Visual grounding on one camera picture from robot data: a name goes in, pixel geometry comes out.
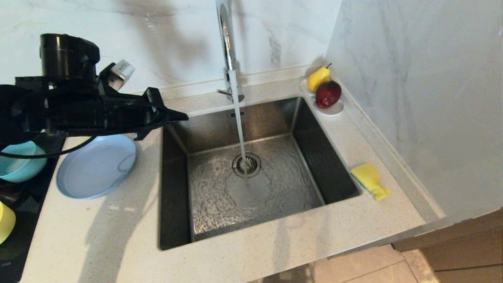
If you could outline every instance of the white plate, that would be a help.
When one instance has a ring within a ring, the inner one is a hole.
[[[339,99],[334,105],[328,107],[328,108],[319,108],[316,105],[316,100],[313,101],[313,106],[318,113],[320,113],[323,116],[326,117],[334,117],[337,114],[341,113],[344,110],[344,103]]]
[[[301,82],[300,82],[300,89],[302,89],[302,91],[307,94],[308,96],[312,96],[312,97],[315,97],[316,96],[316,93],[312,92],[309,90],[309,88],[307,87],[307,79],[303,79]]]

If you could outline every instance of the red apple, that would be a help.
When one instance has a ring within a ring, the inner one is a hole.
[[[316,105],[328,108],[339,101],[342,92],[341,86],[334,81],[323,83],[316,90]]]

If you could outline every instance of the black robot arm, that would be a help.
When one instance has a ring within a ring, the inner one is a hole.
[[[92,42],[43,34],[40,57],[42,76],[0,86],[0,145],[22,143],[43,131],[63,137],[135,133],[142,140],[155,128],[189,119],[166,108],[156,88],[142,96],[119,93],[114,63],[96,76],[100,54]]]

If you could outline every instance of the yellow pear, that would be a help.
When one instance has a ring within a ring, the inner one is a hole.
[[[307,77],[307,87],[310,91],[316,92],[319,85],[330,81],[330,67],[332,63],[328,64],[328,66],[322,66],[316,72],[312,73],[309,77]]]

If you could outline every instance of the sink basin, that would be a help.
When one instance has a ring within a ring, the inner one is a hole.
[[[171,249],[358,195],[304,98],[163,129],[160,248]]]

